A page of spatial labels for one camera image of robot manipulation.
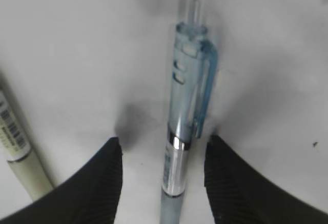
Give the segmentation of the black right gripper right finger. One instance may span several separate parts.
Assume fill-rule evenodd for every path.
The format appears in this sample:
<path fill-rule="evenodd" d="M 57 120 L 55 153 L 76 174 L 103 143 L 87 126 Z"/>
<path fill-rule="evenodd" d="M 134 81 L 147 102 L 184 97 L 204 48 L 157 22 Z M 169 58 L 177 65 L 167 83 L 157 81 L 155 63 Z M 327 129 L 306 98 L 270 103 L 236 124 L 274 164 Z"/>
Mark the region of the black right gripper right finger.
<path fill-rule="evenodd" d="M 206 147 L 204 187 L 215 223 L 327 223 L 327 213 L 266 179 L 215 134 Z"/>

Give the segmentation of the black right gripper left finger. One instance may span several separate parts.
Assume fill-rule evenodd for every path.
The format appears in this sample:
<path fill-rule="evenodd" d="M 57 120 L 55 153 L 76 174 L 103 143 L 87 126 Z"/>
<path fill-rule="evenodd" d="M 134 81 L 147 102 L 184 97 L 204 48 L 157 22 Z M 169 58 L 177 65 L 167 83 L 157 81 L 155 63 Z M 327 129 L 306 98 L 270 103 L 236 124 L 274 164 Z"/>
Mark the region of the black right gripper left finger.
<path fill-rule="evenodd" d="M 112 137 L 63 184 L 1 223 L 114 223 L 122 182 L 122 149 Z"/>

